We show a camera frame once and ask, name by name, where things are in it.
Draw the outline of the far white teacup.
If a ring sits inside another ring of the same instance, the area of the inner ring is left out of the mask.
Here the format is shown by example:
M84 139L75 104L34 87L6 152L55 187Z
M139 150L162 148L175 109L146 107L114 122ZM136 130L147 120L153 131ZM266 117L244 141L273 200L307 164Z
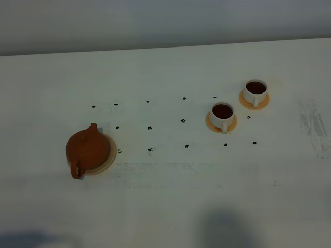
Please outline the far white teacup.
M267 84L262 80L249 80L243 89L244 100L251 104L254 109L266 99Z

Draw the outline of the near orange saucer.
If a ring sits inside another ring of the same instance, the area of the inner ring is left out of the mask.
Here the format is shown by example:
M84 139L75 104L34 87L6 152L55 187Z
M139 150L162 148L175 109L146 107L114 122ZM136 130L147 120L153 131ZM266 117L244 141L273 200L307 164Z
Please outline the near orange saucer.
M217 128L211 123L210 112L207 113L207 115L205 117L205 122L210 130L212 130L213 132L216 132L216 133L223 134L221 128ZM234 115L233 121L232 121L231 125L228 126L227 132L229 133L229 132L233 131L236 128L236 126L237 126L237 117L236 117L236 115Z

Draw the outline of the far orange saucer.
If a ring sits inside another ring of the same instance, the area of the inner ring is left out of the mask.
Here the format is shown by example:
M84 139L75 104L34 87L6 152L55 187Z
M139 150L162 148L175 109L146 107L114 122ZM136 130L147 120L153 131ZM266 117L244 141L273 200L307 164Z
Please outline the far orange saucer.
M269 102L270 102L270 96L269 94L266 95L266 98L264 99L264 101L262 101L261 103L258 104L258 107L254 108L253 104L247 102L244 97L243 97L243 91L240 92L239 94L239 101L241 103L242 106L244 106L247 109L250 110L261 110L264 109L268 106Z

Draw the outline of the near white teacup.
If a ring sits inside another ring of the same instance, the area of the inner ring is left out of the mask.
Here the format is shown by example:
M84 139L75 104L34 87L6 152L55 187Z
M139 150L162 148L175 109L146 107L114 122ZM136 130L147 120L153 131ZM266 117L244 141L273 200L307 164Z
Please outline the near white teacup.
M212 106L209 119L215 128L220 129L222 133L227 133L234 121L234 115L234 110L230 104L218 102Z

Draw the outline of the orange saucer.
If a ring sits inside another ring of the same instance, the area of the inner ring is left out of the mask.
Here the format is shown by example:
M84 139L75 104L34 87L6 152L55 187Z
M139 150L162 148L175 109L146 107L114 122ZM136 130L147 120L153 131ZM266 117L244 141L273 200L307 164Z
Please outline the orange saucer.
M212 130L213 132L216 132L216 133L223 134L221 128L217 128L211 123L210 112L207 113L207 115L205 117L205 122L210 130ZM236 115L234 115L233 121L232 121L231 125L228 126L227 132L229 133L229 132L233 131L236 128L236 126L237 126L237 117L236 117Z
M266 98L264 99L264 101L262 101L261 103L258 104L258 107L254 108L253 104L247 102L244 97L243 97L243 91L240 92L239 94L239 101L241 103L242 106L244 106L247 109L250 110L261 110L264 109L268 106L269 102L270 102L270 96L269 94L266 95Z

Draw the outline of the white teacup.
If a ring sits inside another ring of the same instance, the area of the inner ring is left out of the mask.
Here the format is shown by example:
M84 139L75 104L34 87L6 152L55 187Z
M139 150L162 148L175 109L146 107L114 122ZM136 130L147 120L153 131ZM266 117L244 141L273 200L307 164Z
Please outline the white teacup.
M230 104L218 102L212 106L209 119L215 128L220 129L222 133L227 133L234 121L234 115L234 110Z
M243 89L244 100L251 104L254 109L266 99L267 84L262 80L249 80Z

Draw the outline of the brown clay teapot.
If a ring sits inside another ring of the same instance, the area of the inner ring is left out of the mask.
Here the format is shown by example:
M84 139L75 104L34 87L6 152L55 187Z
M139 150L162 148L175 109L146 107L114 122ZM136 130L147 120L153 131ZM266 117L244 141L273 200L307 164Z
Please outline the brown clay teapot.
M74 134L67 142L66 157L71 175L80 179L86 171L100 167L109 157L109 140L99 132L95 123Z

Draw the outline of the beige round teapot coaster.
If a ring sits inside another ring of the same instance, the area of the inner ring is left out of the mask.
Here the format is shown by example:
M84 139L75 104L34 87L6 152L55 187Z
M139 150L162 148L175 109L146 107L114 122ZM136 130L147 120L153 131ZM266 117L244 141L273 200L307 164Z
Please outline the beige round teapot coaster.
M110 155L105 160L105 162L102 163L98 168L86 170L84 173L84 176L91 176L91 175L96 175L96 174L104 172L106 169L108 169L112 165L112 163L114 162L114 160L116 158L116 153L117 153L116 143L114 142L114 140L112 140L106 134L103 134L103 136L105 136L106 139L110 143Z

